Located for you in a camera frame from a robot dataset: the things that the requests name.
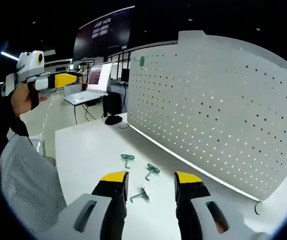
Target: metal tool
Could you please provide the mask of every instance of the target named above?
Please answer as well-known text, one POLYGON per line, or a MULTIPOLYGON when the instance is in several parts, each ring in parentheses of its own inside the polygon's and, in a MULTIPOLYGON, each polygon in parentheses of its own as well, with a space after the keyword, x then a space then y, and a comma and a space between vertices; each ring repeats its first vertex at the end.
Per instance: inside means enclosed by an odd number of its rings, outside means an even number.
POLYGON ((128 155, 128 154, 121 154, 121 157, 125 160, 125 165, 124 167, 126 169, 130 169, 130 167, 128 167, 128 160, 134 160, 135 156, 133 155, 128 155))
POLYGON ((136 198, 136 197, 139 197, 139 196, 142 196, 144 199, 146 200, 149 200, 149 194, 147 193, 147 191, 145 190, 145 187, 144 186, 140 186, 141 187, 141 193, 137 194, 137 195, 134 195, 130 198, 130 201, 133 203, 133 198, 136 198))
POLYGON ((145 179, 147 181, 150 181, 148 179, 148 176, 152 173, 152 172, 156 172, 157 174, 160 173, 160 170, 158 168, 156 168, 155 166, 151 165, 150 163, 147 164, 148 166, 148 170, 149 170, 149 173, 147 174, 147 176, 145 176, 145 179))

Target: pegboard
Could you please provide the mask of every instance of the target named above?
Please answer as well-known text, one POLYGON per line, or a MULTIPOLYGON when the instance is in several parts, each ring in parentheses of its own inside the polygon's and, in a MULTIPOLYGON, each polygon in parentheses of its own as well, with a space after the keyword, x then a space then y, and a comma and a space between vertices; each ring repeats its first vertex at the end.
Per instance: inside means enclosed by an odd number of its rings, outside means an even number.
POLYGON ((287 69, 229 38, 132 52, 128 92, 131 125, 226 183, 265 200, 287 176, 287 69))

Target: office chair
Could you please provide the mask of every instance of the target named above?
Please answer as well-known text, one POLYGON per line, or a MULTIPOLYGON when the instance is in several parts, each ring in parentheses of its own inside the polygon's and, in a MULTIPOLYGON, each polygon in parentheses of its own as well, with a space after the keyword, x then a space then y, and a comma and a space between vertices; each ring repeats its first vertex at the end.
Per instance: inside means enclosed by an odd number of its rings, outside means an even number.
POLYGON ((56 167, 24 136, 15 135, 0 157, 1 191, 28 231, 51 228, 67 206, 56 167))

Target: white table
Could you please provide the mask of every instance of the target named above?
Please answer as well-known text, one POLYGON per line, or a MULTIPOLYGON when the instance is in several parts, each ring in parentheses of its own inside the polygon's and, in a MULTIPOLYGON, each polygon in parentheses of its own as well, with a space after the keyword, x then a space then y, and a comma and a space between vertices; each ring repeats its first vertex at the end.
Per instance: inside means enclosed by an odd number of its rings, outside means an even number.
MULTIPOLYGON (((126 113, 121 116, 127 121, 126 113)), ((122 239, 181 239, 176 218, 175 171, 201 177, 210 194, 216 193, 233 203, 255 231, 269 233, 276 229, 280 221, 272 224, 271 213, 257 216, 254 200, 198 172, 131 127, 120 129, 117 125, 107 126, 104 121, 102 118, 56 131, 57 169, 64 198, 70 204, 83 193, 91 193, 102 176, 126 170, 121 154, 135 156, 128 164, 127 217, 122 239), (159 175, 150 175, 150 181, 145 180, 147 163, 160 169, 159 175), (141 184, 150 194, 150 201, 139 197, 131 203, 129 198, 139 193, 141 184)))

